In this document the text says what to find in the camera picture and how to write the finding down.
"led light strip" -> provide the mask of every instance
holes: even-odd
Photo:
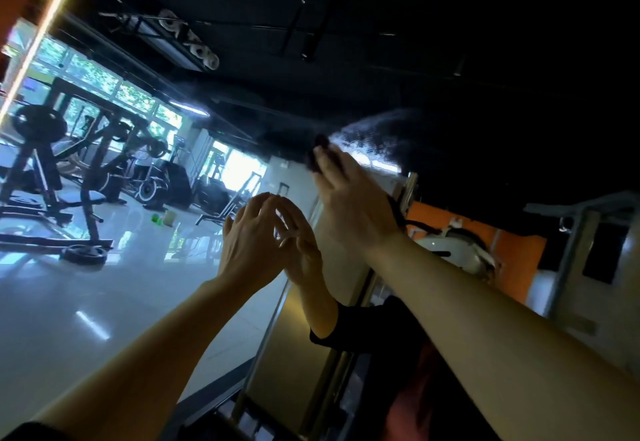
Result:
[[[62,7],[62,3],[64,0],[50,0],[49,5],[47,6],[44,16],[42,17],[42,21],[38,26],[38,30],[36,31],[35,37],[29,44],[29,48],[27,49],[27,55],[25,55],[22,64],[20,65],[20,69],[13,80],[13,83],[9,87],[8,92],[4,98],[4,103],[2,107],[0,107],[0,125],[4,120],[4,116],[7,114],[9,110],[9,106],[13,103],[13,99],[18,95],[18,90],[20,90],[20,86],[22,85],[22,81],[24,80],[24,76],[27,75],[27,70],[29,69],[29,65],[33,61],[36,56],[36,52],[40,46],[40,43],[44,39],[46,33],[51,28],[53,23],[53,19],[58,14],[60,7]]]

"hand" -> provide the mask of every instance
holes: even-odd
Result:
[[[402,235],[386,192],[373,181],[350,154],[330,145],[342,163],[340,168],[316,147],[316,162],[322,174],[314,181],[330,221],[334,239],[367,257],[389,237]]]
[[[295,251],[295,241],[276,239],[274,229],[282,228],[276,215],[277,195],[261,193],[238,210],[236,220],[227,217],[222,231],[224,245],[219,276],[253,294],[280,274]]]
[[[318,250],[316,236],[302,211],[288,198],[280,197],[278,210],[287,230],[278,230],[281,236],[295,235],[296,249],[292,252],[284,270],[298,286],[324,282],[322,254]]]

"red fabric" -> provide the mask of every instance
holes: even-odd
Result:
[[[433,399],[427,391],[438,359],[436,348],[426,343],[411,379],[389,408],[381,441],[428,441]]]

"white floor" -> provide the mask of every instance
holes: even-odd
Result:
[[[99,271],[56,255],[0,250],[0,437],[105,363],[142,331],[215,277],[221,229],[151,222],[133,199],[99,205],[100,236],[114,250]],[[80,209],[65,233],[87,236]],[[43,225],[4,218],[0,232],[54,236]],[[182,397],[255,355],[284,288],[284,275],[258,292],[212,342]]]

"forearm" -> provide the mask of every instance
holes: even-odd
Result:
[[[640,436],[636,384],[547,320],[407,237],[366,256],[502,439]]]
[[[338,323],[338,302],[329,293],[324,280],[309,282],[299,288],[309,327],[318,338],[327,338]]]
[[[219,276],[36,416],[76,441],[155,439],[216,334],[252,292]]]

